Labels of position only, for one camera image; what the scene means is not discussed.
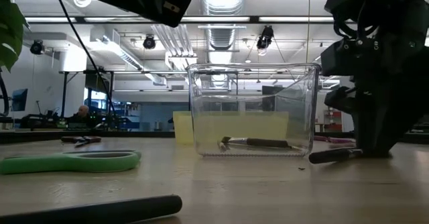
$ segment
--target wooden table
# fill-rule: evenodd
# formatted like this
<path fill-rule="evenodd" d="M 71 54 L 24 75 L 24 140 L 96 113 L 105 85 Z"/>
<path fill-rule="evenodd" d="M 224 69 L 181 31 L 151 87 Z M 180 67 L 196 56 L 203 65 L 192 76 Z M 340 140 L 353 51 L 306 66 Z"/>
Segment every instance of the wooden table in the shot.
<path fill-rule="evenodd" d="M 426 146 L 398 144 L 390 160 L 319 166 L 305 158 L 201 158 L 174 139 L 104 138 L 87 149 L 139 150 L 141 166 L 0 176 L 0 215 L 178 194 L 183 209 L 149 223 L 429 223 Z M 0 146 L 0 157 L 70 150 L 36 142 Z"/>

